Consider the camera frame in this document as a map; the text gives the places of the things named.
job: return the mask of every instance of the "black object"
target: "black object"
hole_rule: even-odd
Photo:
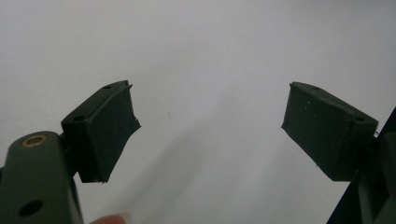
[[[0,173],[0,223],[83,223],[73,176],[107,182],[140,128],[128,81],[97,91],[63,121],[64,134],[28,134],[9,148]]]
[[[282,128],[333,181],[351,181],[328,223],[396,223],[396,108],[377,121],[328,92],[290,84]]]

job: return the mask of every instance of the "white background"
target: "white background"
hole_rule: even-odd
[[[347,183],[280,129],[289,84],[380,130],[396,105],[396,2],[3,0],[0,78],[1,165],[102,86],[134,84],[143,127],[107,184],[78,183],[86,222],[325,223]]]

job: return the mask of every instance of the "black mechanical part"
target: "black mechanical part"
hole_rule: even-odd
[[[282,128],[333,181],[351,181],[329,224],[396,223],[396,108],[376,120],[326,91],[290,84]]]
[[[14,142],[0,168],[0,223],[83,223],[73,176],[107,182],[132,133],[128,81],[97,91],[63,121],[64,133],[31,133]]]

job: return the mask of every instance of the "brass ring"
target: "brass ring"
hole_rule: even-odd
[[[44,134],[34,135],[32,137],[26,138],[21,145],[23,147],[37,147],[45,143],[47,138],[48,137]]]

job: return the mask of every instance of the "screw hole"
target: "screw hole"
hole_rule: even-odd
[[[29,217],[34,213],[38,212],[43,206],[43,202],[40,200],[34,200],[32,202],[27,203],[20,210],[20,217]]]
[[[78,116],[73,118],[73,121],[83,121],[85,119],[85,116]]]

